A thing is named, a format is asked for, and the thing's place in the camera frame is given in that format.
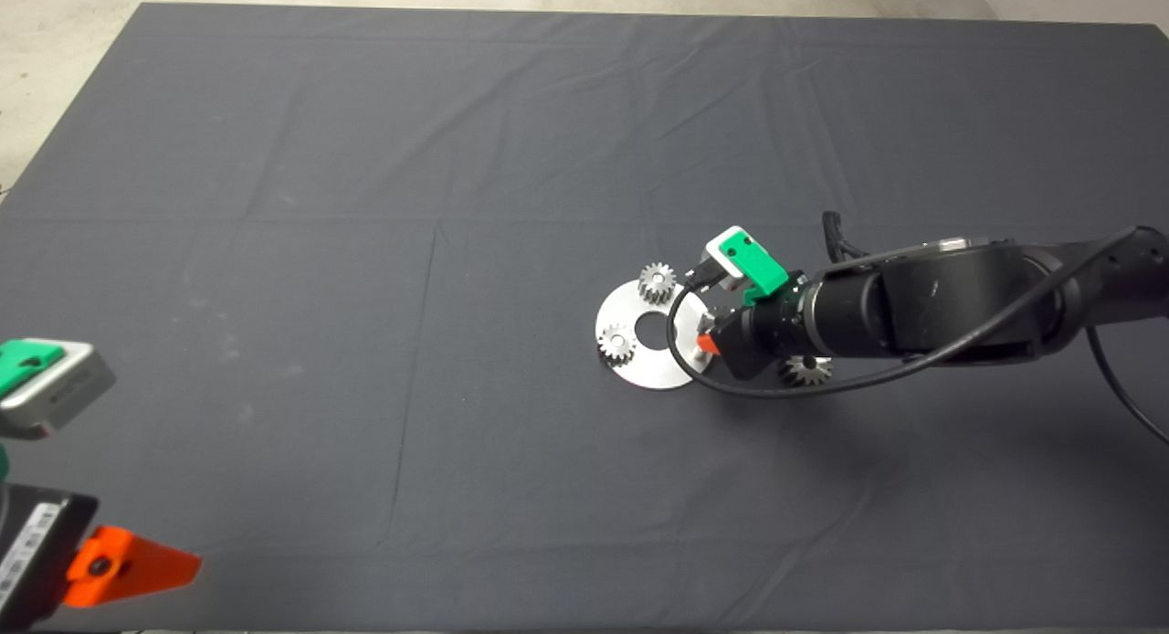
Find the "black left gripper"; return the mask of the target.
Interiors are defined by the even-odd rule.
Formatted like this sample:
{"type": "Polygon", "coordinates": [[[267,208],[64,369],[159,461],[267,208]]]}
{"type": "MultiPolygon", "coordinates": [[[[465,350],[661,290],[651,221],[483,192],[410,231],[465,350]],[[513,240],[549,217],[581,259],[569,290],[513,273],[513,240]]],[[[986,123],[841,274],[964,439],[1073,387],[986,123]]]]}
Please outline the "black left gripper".
{"type": "Polygon", "coordinates": [[[199,554],[124,528],[97,528],[82,544],[98,509],[99,501],[82,492],[4,483],[2,630],[30,630],[61,604],[98,608],[196,579],[199,554]]]}

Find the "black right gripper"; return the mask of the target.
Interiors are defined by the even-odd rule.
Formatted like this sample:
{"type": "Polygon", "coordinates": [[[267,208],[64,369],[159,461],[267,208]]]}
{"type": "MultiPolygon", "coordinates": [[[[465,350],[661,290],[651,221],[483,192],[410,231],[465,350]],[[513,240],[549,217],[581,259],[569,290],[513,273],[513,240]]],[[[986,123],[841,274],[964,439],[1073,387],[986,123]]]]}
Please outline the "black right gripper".
{"type": "Polygon", "coordinates": [[[714,354],[726,364],[738,381],[750,381],[765,368],[780,361],[814,354],[814,344],[805,330],[805,284],[795,281],[772,296],[720,313],[711,335],[698,335],[696,344],[705,354],[714,354]]]}

